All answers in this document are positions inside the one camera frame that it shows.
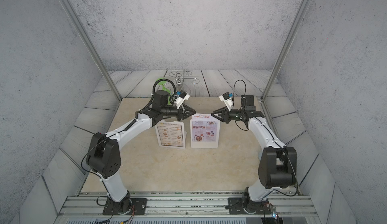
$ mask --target electrical wire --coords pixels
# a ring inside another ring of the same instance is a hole
[[[236,85],[236,83],[237,83],[238,81],[242,81],[242,82],[244,83],[244,95],[246,95],[246,89],[247,89],[246,83],[245,83],[243,80],[237,80],[237,81],[235,81],[235,83],[234,83],[234,89],[233,89],[233,99],[232,99],[233,105],[234,105],[235,85]],[[249,130],[248,127],[247,127],[247,130],[246,130],[246,129],[240,128],[240,126],[238,126],[238,124],[236,123],[236,121],[235,121],[235,125],[236,125],[240,130],[244,130],[244,131],[248,131],[248,130]]]
[[[101,205],[100,203],[98,203],[98,199],[101,198],[101,197],[102,197],[102,198],[107,198],[107,196],[103,196],[103,195],[102,195],[102,196],[99,196],[99,197],[97,198],[97,205],[106,207],[106,203],[105,203],[104,205]]]
[[[242,204],[242,201],[237,202],[237,203],[235,203],[234,205],[226,205],[226,206],[225,206],[225,209],[226,209],[226,210],[229,210],[229,209],[231,209],[231,208],[233,208],[233,207],[235,207],[235,206],[237,206],[237,205],[240,205],[240,204]]]
[[[104,221],[100,221],[100,222],[97,222],[97,223],[94,223],[94,224],[103,224],[103,223],[110,223],[110,219],[113,218],[113,215],[114,215],[114,205],[113,205],[113,213],[111,215],[111,217],[107,220],[104,220]]]
[[[233,103],[234,103],[235,85],[236,85],[236,83],[237,83],[238,81],[242,81],[242,82],[244,83],[244,95],[246,95],[246,89],[247,89],[246,83],[245,83],[243,80],[237,80],[237,81],[235,81],[235,83],[234,83],[234,89],[233,89]]]
[[[127,223],[128,221],[130,221],[128,224],[131,224],[131,223],[132,223],[133,218],[134,218],[134,206],[132,206],[131,209],[132,209],[132,216],[131,216],[128,220],[123,221],[123,222],[120,222],[120,224],[125,224],[125,223]]]
[[[94,173],[94,172],[92,172],[92,171],[88,171],[87,169],[85,169],[85,168],[83,167],[83,160],[85,160],[86,156],[91,152],[91,150],[95,149],[99,144],[103,143],[106,139],[108,139],[108,138],[111,137],[111,136],[105,137],[103,140],[101,140],[98,144],[96,144],[94,147],[92,147],[92,148],[84,155],[84,157],[82,158],[82,161],[80,162],[80,166],[81,166],[81,168],[82,168],[84,171],[89,172],[89,173],[92,173],[92,174],[98,176],[99,178],[101,178],[98,174],[96,174],[96,173]]]
[[[288,194],[285,194],[285,193],[283,193],[283,192],[281,192],[281,191],[279,191],[279,190],[275,190],[275,191],[277,191],[277,192],[279,192],[279,193],[281,193],[281,194],[283,194],[283,195],[286,195],[286,196],[295,196],[296,194],[297,194],[297,192],[298,192],[298,180],[297,180],[297,177],[296,177],[296,172],[294,171],[294,168],[293,168],[293,164],[291,163],[291,161],[290,161],[290,159],[289,159],[289,155],[288,155],[288,153],[286,152],[286,149],[284,149],[283,147],[281,147],[277,142],[276,142],[276,140],[274,139],[274,137],[273,137],[273,134],[271,134],[271,132],[269,131],[269,129],[258,119],[258,118],[256,118],[255,116],[254,116],[254,118],[255,119],[257,119],[260,123],[261,123],[261,125],[263,125],[265,128],[266,128],[266,130],[268,131],[268,133],[270,133],[270,135],[271,135],[271,137],[273,138],[273,142],[275,143],[275,144],[277,144],[277,146],[279,147],[279,148],[281,148],[281,149],[283,149],[283,151],[284,151],[284,153],[286,154],[286,156],[287,156],[287,158],[288,158],[288,163],[290,163],[290,167],[291,167],[291,169],[293,170],[293,173],[294,173],[294,177],[296,178],[296,184],[297,184],[297,188],[296,188],[296,192],[294,193],[294,194],[292,194],[292,195],[288,195]]]
[[[238,124],[236,123],[236,121],[235,121],[235,125],[236,125],[240,130],[244,130],[244,131],[248,131],[248,130],[249,130],[249,128],[247,128],[247,130],[246,130],[246,129],[243,129],[243,128],[240,128],[240,127],[238,126]]]

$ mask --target wooden plank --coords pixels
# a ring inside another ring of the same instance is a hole
[[[337,184],[333,191],[331,210],[329,212],[327,224],[335,223],[356,224],[355,216]]]
[[[93,133],[106,133],[113,116],[113,110],[83,108],[74,125]]]
[[[231,88],[234,87],[234,83],[237,80],[243,80],[246,83],[246,95],[262,96],[262,91],[255,87],[250,81],[243,77],[236,70],[219,70]],[[235,85],[235,96],[241,96],[244,94],[244,84],[238,81]]]
[[[154,83],[164,77],[166,72],[167,70],[151,70],[128,95],[123,97],[151,97]]]
[[[143,80],[149,73],[149,70],[137,70],[125,76],[122,80],[116,83],[116,87],[122,97],[128,94]]]
[[[227,91],[232,93],[233,89],[227,83],[219,70],[202,70],[204,81],[210,96],[218,97]]]
[[[287,144],[297,151],[297,179],[301,181],[316,159],[318,152],[308,132],[304,132]]]
[[[84,155],[89,151],[93,134],[88,131],[73,127],[61,145],[61,149],[76,163],[81,166]]]
[[[202,71],[201,70],[184,70],[184,81],[185,86],[184,88],[188,88],[191,90],[190,95],[192,97],[208,97],[210,96],[208,94],[206,82],[204,81]]]
[[[77,194],[83,183],[84,175],[62,150],[55,154],[43,173],[43,178],[46,181],[57,212],[60,211],[68,196]]]
[[[300,188],[304,195],[310,196],[321,223],[328,220],[334,186],[335,180],[319,155]]]
[[[276,126],[279,139],[284,144],[287,144],[306,130],[297,113],[274,118],[273,123]]]
[[[20,224],[53,223],[55,206],[43,178],[40,177],[20,208]]]
[[[272,118],[296,112],[288,97],[268,97],[266,105]]]
[[[270,74],[267,70],[237,70],[262,92],[265,90]],[[280,84],[273,84],[268,96],[286,96]]]
[[[113,82],[116,84],[130,73],[131,73],[130,70],[113,71],[110,73],[110,77],[113,80]],[[105,78],[102,77],[99,80],[97,87],[94,89],[94,92],[96,92],[96,91],[109,91],[109,90],[111,90],[111,89],[110,89],[108,83],[106,82]]]
[[[119,104],[118,99],[114,95],[113,91],[99,91],[93,92],[87,101],[85,107],[116,110]]]

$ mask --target metal frame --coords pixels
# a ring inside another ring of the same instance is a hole
[[[294,192],[294,187],[283,189],[285,193]],[[106,193],[82,193],[78,197],[68,197],[61,208],[56,223],[65,223],[69,218],[104,218],[103,206],[96,204],[98,196]],[[225,209],[228,198],[241,197],[242,192],[142,192],[132,193],[133,198],[147,198],[145,215],[136,218],[165,217],[236,217]],[[269,195],[270,202],[276,207],[280,217],[317,217],[317,212],[309,196],[288,197],[279,193]],[[99,199],[103,205],[105,198]]]
[[[263,103],[265,102],[266,97],[268,96],[268,94],[270,92],[271,86],[273,85],[273,83],[278,75],[278,72],[282,67],[282,64],[285,60],[286,54],[288,53],[289,48],[294,40],[294,37],[296,36],[297,29],[300,26],[302,19],[304,18],[305,12],[307,11],[307,8],[310,4],[310,1],[311,0],[302,0],[301,1],[300,7],[298,8],[298,11],[296,13],[296,16],[294,17],[292,26],[289,30],[288,36],[286,37],[286,40],[285,40],[284,45],[281,49],[281,52],[279,53],[277,62],[275,63],[275,65],[273,67],[273,70],[272,70],[271,75],[268,79],[267,85],[265,87],[264,93],[261,97]]]
[[[102,62],[102,59],[99,57],[93,43],[91,42],[89,36],[86,33],[85,28],[83,28],[82,23],[80,22],[77,14],[75,13],[74,8],[72,7],[70,1],[69,0],[59,0],[59,2],[62,5],[62,7],[65,10],[68,17],[70,18],[71,22],[73,23],[80,38],[82,39],[82,41],[85,44],[87,50],[89,51],[91,57],[93,58],[97,67],[99,68],[99,71],[102,73],[102,75],[105,78],[106,82],[108,83],[109,87],[114,92],[114,95],[117,97],[117,99],[119,101],[121,101],[122,100],[121,94],[117,90],[117,87],[115,86],[113,80],[111,79],[109,72],[106,70],[106,68]]]

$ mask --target vertical metal pole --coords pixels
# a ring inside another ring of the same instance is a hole
[[[114,95],[117,97],[119,101],[122,100],[122,96],[117,90],[113,80],[111,79],[109,72],[106,70],[101,58],[99,57],[93,43],[91,42],[89,36],[86,33],[85,28],[83,28],[77,14],[74,11],[74,8],[72,7],[69,0],[59,0],[61,3],[63,9],[65,10],[66,14],[70,18],[71,22],[75,26],[75,29],[77,30],[80,38],[82,39],[83,43],[85,44],[86,48],[88,49],[91,57],[93,58],[94,62],[98,66],[99,70],[101,71],[103,77],[105,78],[106,82],[108,83],[111,90],[114,92]]]
[[[279,53],[277,62],[273,67],[273,70],[272,70],[271,75],[268,79],[266,88],[265,88],[264,93],[261,97],[263,102],[265,102],[265,99],[268,96],[268,93],[270,92],[271,86],[273,85],[273,83],[278,75],[278,72],[282,67],[282,64],[285,60],[286,54],[288,53],[288,50],[289,50],[289,48],[294,40],[294,37],[296,36],[297,29],[302,22],[302,19],[305,15],[305,12],[309,6],[310,1],[311,0],[302,0],[301,1],[300,7],[298,8],[296,16],[294,17],[293,24],[289,30],[288,37],[286,38],[285,43],[281,49],[281,52]]]

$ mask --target concrete wall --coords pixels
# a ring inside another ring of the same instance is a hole
[[[387,214],[387,0],[313,0],[279,80],[360,223]]]
[[[301,0],[71,0],[108,70],[271,69]]]
[[[101,74],[58,0],[0,0],[0,18],[0,223],[7,223]]]

